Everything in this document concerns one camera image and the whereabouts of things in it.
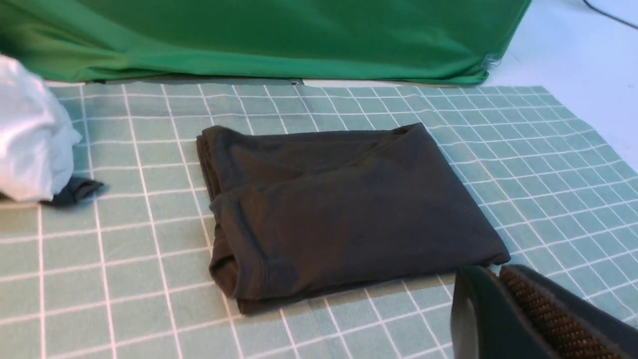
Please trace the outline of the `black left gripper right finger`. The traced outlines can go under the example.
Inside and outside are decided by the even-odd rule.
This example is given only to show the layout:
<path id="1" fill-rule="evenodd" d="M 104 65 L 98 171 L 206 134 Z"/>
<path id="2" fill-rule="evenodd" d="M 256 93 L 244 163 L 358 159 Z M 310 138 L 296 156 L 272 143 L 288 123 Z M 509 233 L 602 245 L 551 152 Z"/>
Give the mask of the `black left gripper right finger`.
<path id="1" fill-rule="evenodd" d="M 637 330 L 522 264 L 499 279 L 544 342 L 561 359 L 635 359 Z"/>

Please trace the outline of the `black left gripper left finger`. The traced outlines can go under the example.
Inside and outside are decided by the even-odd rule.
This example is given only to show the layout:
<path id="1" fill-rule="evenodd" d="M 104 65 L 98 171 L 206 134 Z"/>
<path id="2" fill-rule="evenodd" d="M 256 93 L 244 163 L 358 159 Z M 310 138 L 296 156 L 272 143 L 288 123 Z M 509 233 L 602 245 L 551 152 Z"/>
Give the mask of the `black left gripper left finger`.
<path id="1" fill-rule="evenodd" d="M 450 326 L 456 359 L 560 357 L 487 268 L 457 270 Z"/>

